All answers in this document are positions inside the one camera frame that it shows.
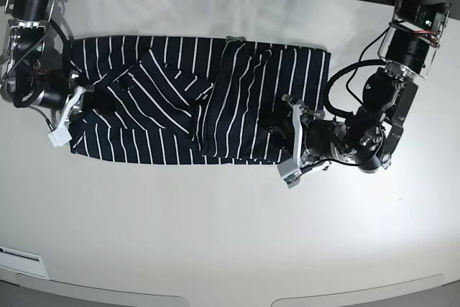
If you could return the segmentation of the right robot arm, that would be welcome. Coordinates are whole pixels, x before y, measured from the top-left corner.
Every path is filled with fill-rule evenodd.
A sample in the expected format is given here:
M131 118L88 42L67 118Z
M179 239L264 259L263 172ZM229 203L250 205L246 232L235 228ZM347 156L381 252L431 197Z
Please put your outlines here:
M1 54L1 97L19 109L32 106L63 111L72 98L71 113L116 111L116 103L70 65L70 40L52 19L56 0L6 0L6 39ZM62 66L49 70L41 66L45 38L53 29L63 44Z

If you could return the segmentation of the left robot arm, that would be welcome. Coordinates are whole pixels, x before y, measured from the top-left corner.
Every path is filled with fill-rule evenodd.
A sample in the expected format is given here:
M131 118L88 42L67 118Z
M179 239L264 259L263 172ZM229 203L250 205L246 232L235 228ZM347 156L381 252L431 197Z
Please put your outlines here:
M284 95L287 110L271 118L267 128L279 132L288 158L278 165L287 183L332 163L374 173L390 166L403 134L403 124L426 69L426 59L440 43L449 16L449 0L395 0L387 29L377 38L378 56L360 58L329 78L323 109ZM341 77L375 67L365 83L359 108L344 111L331 104L328 93Z

